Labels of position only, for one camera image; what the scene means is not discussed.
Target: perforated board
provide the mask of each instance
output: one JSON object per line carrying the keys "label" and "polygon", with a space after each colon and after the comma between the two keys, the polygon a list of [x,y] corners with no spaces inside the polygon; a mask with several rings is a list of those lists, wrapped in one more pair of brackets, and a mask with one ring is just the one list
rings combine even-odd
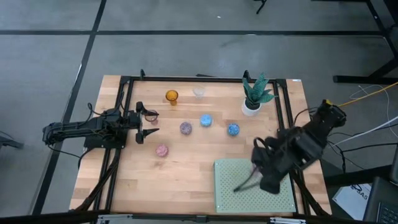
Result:
{"label": "perforated board", "polygon": [[[217,213],[269,213],[296,212],[289,175],[280,183],[277,195],[260,189],[257,185],[241,192],[233,189],[249,177],[252,163],[248,159],[218,159],[214,163],[215,207]],[[259,182],[255,175],[246,185]]]}

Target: blue ball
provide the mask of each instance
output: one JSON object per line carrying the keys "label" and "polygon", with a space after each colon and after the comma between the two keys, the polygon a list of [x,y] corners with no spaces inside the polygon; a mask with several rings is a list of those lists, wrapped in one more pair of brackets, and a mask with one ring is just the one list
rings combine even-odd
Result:
{"label": "blue ball", "polygon": [[235,136],[239,134],[239,125],[232,123],[228,125],[228,134],[230,136]]}
{"label": "blue ball", "polygon": [[211,123],[213,122],[213,118],[211,117],[211,115],[208,114],[204,114],[201,116],[200,118],[200,124],[203,127],[209,127],[211,125]]}

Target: wooden tabletop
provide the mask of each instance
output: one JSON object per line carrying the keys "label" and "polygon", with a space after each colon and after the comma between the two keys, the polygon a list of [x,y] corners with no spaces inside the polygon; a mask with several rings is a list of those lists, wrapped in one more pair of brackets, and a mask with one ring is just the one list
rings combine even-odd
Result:
{"label": "wooden tabletop", "polygon": [[[120,78],[117,75],[104,76],[96,111],[114,107]],[[292,114],[295,115],[307,107],[303,86],[300,80],[287,80],[287,85]],[[192,90],[196,87],[205,89],[202,99],[195,98]],[[272,85],[268,84],[266,88],[272,89]],[[165,93],[170,89],[178,91],[177,106],[171,106],[165,99]],[[254,137],[275,136],[279,128],[275,102],[264,104],[257,116],[247,117],[241,112],[243,100],[241,83],[135,81],[130,110],[135,109],[137,101],[142,101],[148,110],[156,110],[160,114],[158,124],[153,126],[143,119],[143,128],[160,130],[146,137],[144,144],[135,142],[135,130],[129,131],[126,147],[121,151],[111,211],[217,214],[214,206],[214,161],[250,159]],[[285,126],[288,127],[283,96],[280,100]],[[203,114],[212,115],[211,127],[200,126]],[[189,136],[180,134],[179,127],[184,121],[193,126]],[[298,117],[297,125],[308,121],[308,113],[303,113]],[[229,123],[239,124],[238,136],[228,136],[226,127]],[[167,157],[156,156],[155,149],[159,144],[169,147]],[[103,155],[104,149],[94,149],[82,159],[70,208],[79,206],[97,184]],[[323,209],[331,213],[320,162],[311,165],[304,174],[309,191]],[[104,187],[100,208],[104,208],[107,191],[108,185]],[[298,210],[303,213],[297,186],[295,192]]]}

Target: concrete floor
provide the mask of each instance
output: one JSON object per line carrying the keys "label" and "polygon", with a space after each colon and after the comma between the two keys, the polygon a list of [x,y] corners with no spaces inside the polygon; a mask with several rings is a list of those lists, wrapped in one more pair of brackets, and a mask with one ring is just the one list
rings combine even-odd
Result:
{"label": "concrete floor", "polygon": [[[381,0],[373,1],[385,26],[392,24]],[[0,0],[1,29],[91,30],[99,0]],[[376,30],[363,3],[268,0],[259,15],[250,0],[169,2],[113,0],[106,3],[100,30]],[[41,129],[60,121],[75,81],[87,35],[0,35],[0,131],[25,144],[0,150],[0,217],[30,213],[49,149]],[[256,77],[302,79],[307,103],[324,98],[349,100],[358,85],[335,84],[333,75],[365,76],[384,65],[392,53],[374,37],[282,37],[252,35],[102,35],[97,36],[81,84],[72,121],[86,119],[87,102],[96,101],[103,75]],[[398,71],[389,76],[396,77]],[[390,118],[398,111],[398,88],[388,90]],[[387,120],[385,93],[345,107],[346,126],[357,133]],[[334,136],[339,141],[343,136]],[[396,142],[388,130],[342,144],[343,149]],[[62,150],[81,154],[83,140],[64,142]],[[390,164],[394,147],[369,148],[346,156],[364,168]],[[323,159],[341,167],[341,158],[326,150]],[[359,168],[348,163],[347,170]],[[77,174],[77,159],[61,155],[44,213],[68,210]]]}

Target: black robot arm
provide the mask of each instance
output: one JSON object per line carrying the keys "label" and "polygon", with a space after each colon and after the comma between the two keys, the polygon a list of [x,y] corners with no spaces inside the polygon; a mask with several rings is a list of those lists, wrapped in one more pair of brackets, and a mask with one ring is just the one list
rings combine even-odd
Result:
{"label": "black robot arm", "polygon": [[104,111],[98,117],[82,122],[52,123],[43,129],[43,142],[51,145],[67,138],[86,137],[90,138],[91,142],[97,141],[100,142],[99,146],[104,146],[107,142],[125,139],[128,130],[136,129],[136,141],[142,144],[146,136],[159,130],[158,128],[143,130],[142,115],[157,116],[159,114],[146,110],[142,102],[137,102],[136,111],[129,111],[125,118],[122,117],[118,108],[113,108]]}
{"label": "black robot arm", "polygon": [[256,138],[251,160],[262,174],[260,188],[279,193],[281,180],[291,170],[304,170],[320,159],[330,131],[343,126],[345,121],[346,114],[339,107],[323,100],[303,127],[283,130],[278,138]]}

